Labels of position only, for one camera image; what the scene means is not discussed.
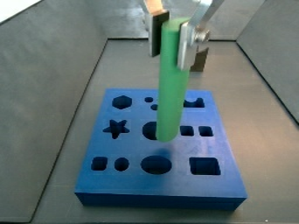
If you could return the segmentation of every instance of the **floor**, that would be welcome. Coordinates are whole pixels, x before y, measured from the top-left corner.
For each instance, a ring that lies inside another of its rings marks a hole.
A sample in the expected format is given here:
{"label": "floor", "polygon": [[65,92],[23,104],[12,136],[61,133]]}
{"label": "floor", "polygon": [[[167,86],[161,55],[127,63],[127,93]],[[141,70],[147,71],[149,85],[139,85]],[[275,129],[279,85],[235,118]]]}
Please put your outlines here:
{"label": "floor", "polygon": [[110,40],[32,223],[299,223],[299,128],[235,42],[210,42],[189,89],[214,93],[249,199],[237,211],[87,207],[74,186],[106,88],[157,88],[146,40]]}

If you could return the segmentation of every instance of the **shaped hole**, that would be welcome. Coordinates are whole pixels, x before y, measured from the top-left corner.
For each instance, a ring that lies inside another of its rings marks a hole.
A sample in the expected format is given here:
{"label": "shaped hole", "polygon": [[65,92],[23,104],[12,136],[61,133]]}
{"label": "shaped hole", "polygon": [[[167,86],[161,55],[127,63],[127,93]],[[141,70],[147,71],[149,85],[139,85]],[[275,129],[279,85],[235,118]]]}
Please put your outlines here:
{"label": "shaped hole", "polygon": [[121,172],[123,172],[129,168],[129,165],[129,160],[125,157],[121,157],[115,162],[115,168]]}
{"label": "shaped hole", "polygon": [[193,175],[221,175],[219,160],[215,157],[191,157]]}
{"label": "shaped hole", "polygon": [[109,158],[107,157],[94,157],[91,163],[91,170],[103,172],[109,167]]}
{"label": "shaped hole", "polygon": [[146,97],[146,98],[145,98],[145,101],[146,101],[146,102],[153,102],[154,100],[155,100],[154,97]]}
{"label": "shaped hole", "polygon": [[201,126],[199,131],[201,131],[201,136],[202,137],[213,137],[214,136],[210,126]]}
{"label": "shaped hole", "polygon": [[166,157],[151,156],[142,161],[142,168],[154,175],[166,174],[173,169],[173,162]]}
{"label": "shaped hole", "polygon": [[133,98],[122,95],[117,97],[113,101],[113,106],[118,109],[126,109],[133,106]]}
{"label": "shaped hole", "polygon": [[129,133],[130,129],[126,127],[127,125],[127,120],[122,122],[117,122],[115,120],[110,120],[110,127],[103,129],[103,132],[111,133],[113,138],[118,139],[119,135],[122,133]]}
{"label": "shaped hole", "polygon": [[182,135],[185,137],[193,137],[194,136],[193,126],[182,126],[181,131],[182,131]]}
{"label": "shaped hole", "polygon": [[186,101],[183,102],[183,106],[186,108],[197,108],[197,109],[202,109],[205,108],[205,102],[202,98],[198,98],[197,101]]}
{"label": "shaped hole", "polygon": [[153,109],[153,110],[158,110],[158,105],[154,104],[154,105],[151,106],[151,109]]}
{"label": "shaped hole", "polygon": [[145,137],[150,140],[157,140],[155,131],[157,131],[157,122],[149,122],[143,127]]}

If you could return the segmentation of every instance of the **blue shape sorter block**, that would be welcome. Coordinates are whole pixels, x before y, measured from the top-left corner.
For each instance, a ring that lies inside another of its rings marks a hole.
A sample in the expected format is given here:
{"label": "blue shape sorter block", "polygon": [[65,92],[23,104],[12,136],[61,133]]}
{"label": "blue shape sorter block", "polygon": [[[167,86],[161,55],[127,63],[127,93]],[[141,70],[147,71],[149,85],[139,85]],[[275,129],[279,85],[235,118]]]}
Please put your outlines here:
{"label": "blue shape sorter block", "polygon": [[158,90],[107,89],[75,193],[86,206],[234,210],[247,198],[210,91],[189,90],[177,138],[155,140]]}

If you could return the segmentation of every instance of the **rectangular hole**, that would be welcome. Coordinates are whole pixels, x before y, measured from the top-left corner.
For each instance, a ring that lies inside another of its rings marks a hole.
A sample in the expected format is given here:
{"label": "rectangular hole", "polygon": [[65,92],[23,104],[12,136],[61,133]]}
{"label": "rectangular hole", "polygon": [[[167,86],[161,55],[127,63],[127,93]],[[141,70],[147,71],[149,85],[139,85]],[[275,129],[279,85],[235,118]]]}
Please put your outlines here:
{"label": "rectangular hole", "polygon": [[202,137],[213,137],[214,136],[210,126],[201,126],[199,131],[201,131],[201,136]]}
{"label": "rectangular hole", "polygon": [[219,160],[215,157],[191,157],[193,175],[221,175]]}
{"label": "rectangular hole", "polygon": [[103,172],[109,167],[109,158],[107,157],[94,157],[91,163],[91,170],[97,172]]}
{"label": "rectangular hole", "polygon": [[185,137],[193,137],[194,136],[193,126],[182,126],[181,131],[182,131],[182,135]]}

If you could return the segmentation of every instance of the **star-shaped hole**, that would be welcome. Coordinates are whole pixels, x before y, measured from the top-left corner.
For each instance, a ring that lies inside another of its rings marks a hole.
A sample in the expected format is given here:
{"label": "star-shaped hole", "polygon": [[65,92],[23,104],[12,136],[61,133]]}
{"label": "star-shaped hole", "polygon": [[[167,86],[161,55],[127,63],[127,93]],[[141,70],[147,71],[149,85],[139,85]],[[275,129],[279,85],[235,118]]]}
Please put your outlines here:
{"label": "star-shaped hole", "polygon": [[110,120],[110,127],[103,129],[103,132],[111,133],[113,138],[118,139],[121,133],[129,133],[130,132],[130,129],[126,128],[126,125],[127,125],[127,120],[125,120],[122,122],[117,122],[115,120]]}

